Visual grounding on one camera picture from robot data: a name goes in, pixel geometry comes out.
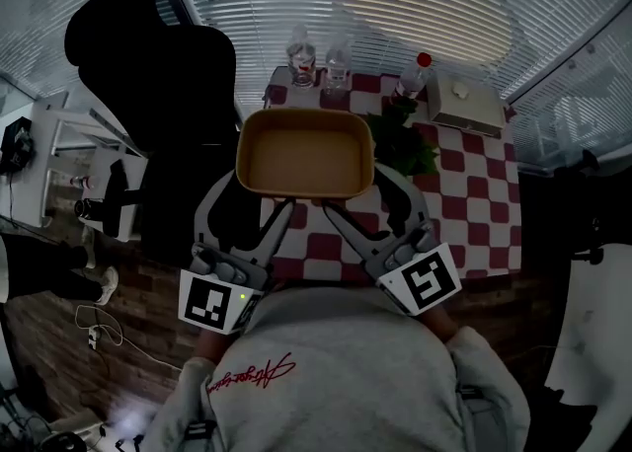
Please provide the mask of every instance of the green plant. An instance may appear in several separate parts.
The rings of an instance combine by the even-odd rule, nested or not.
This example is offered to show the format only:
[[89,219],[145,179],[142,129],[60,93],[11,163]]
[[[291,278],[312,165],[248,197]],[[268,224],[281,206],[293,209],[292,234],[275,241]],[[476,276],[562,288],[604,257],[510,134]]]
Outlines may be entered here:
[[427,143],[415,127],[404,127],[416,107],[415,100],[400,98],[386,105],[382,115],[368,116],[375,159],[405,177],[436,173],[436,147]]

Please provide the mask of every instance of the sneaker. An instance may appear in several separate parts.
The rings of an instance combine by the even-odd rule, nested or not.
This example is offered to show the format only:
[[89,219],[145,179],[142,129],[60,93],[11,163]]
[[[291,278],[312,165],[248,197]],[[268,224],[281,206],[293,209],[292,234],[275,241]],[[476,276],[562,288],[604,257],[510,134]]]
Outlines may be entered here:
[[95,256],[95,230],[90,226],[83,226],[83,233],[81,233],[81,246],[86,249],[86,253],[88,254],[86,268],[94,269],[97,265],[97,258]]
[[119,272],[114,266],[108,267],[106,272],[103,274],[101,280],[101,288],[103,289],[103,294],[99,298],[99,300],[95,303],[99,306],[104,306],[110,301],[110,298],[117,290],[117,286],[119,285]]

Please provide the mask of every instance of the gray sweatshirt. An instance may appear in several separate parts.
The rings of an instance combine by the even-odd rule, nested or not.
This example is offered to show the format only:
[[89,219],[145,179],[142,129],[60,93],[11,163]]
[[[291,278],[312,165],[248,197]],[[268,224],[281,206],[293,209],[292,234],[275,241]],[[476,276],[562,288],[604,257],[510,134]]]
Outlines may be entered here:
[[471,328],[443,344],[378,289],[305,288],[265,298],[219,365],[188,361],[141,449],[519,451],[528,426]]

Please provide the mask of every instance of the wooden floor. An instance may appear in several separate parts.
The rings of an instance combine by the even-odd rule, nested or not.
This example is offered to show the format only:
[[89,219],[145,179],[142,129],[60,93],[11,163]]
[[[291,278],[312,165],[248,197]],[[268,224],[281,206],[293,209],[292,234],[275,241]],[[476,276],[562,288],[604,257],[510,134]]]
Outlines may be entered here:
[[[66,192],[57,193],[57,206],[63,210]],[[72,194],[66,199],[71,204]],[[13,228],[5,223],[0,229]],[[78,243],[80,232],[81,225],[67,209],[45,231],[46,236],[71,244]],[[114,264],[120,274],[118,291],[105,310],[120,321],[130,340],[151,355],[181,366],[192,354],[198,328],[177,318],[177,270],[145,259],[133,244],[99,237],[97,248],[98,257]],[[528,396],[542,386],[548,372],[554,350],[542,345],[557,343],[570,264],[550,254],[544,263],[533,250],[524,255],[519,275],[465,281],[463,291],[447,308],[457,321],[488,339]],[[45,399],[31,389],[32,394],[27,391],[26,396],[46,406],[39,410],[48,418],[70,415],[88,405],[114,424],[125,423],[133,435],[142,431],[144,422],[176,385],[176,371],[150,361],[127,344],[117,347],[101,340],[103,358],[91,351],[87,332],[75,327],[75,304],[49,292],[14,299],[4,311],[16,367],[29,381],[37,373],[47,393]],[[92,324],[95,317],[86,311],[79,320]]]

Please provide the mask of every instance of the white cable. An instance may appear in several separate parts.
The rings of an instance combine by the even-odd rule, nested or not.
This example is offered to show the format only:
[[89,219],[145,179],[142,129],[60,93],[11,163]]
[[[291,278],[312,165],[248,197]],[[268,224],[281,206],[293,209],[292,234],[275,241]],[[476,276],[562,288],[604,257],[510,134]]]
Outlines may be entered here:
[[[104,315],[107,315],[108,317],[110,317],[114,322],[117,323],[118,326],[118,331],[113,328],[112,326],[109,326],[108,324],[93,324],[92,326],[79,326],[79,321],[77,320],[77,317],[79,316],[79,310],[81,308],[91,308],[92,310],[96,310],[97,312],[101,312]],[[155,357],[153,357],[152,355],[148,354],[147,352],[145,352],[142,348],[140,348],[138,345],[136,345],[135,343],[133,343],[130,339],[127,339],[124,334],[122,333],[122,327],[120,326],[120,322],[115,319],[112,315],[110,315],[108,312],[102,310],[101,308],[97,308],[96,306],[88,306],[88,305],[77,305],[77,309],[75,310],[75,325],[77,326],[77,328],[79,328],[80,330],[90,330],[92,328],[100,328],[102,329],[107,335],[108,338],[110,338],[110,341],[113,343],[114,346],[121,346],[122,343],[124,341],[127,341],[127,343],[129,343],[131,346],[133,346],[136,350],[138,350],[140,353],[145,354],[149,359],[151,359],[154,362],[157,362],[158,364],[162,364],[164,366],[169,366],[172,369],[175,369],[176,371],[182,371],[182,368],[179,368],[178,366],[174,366],[173,364],[169,364],[168,362],[165,361],[161,361],[160,359],[156,359]],[[112,335],[110,334],[110,331],[108,330],[112,330],[114,333],[116,333],[117,335],[120,336],[120,340],[119,341],[115,341],[114,338],[112,338]]]

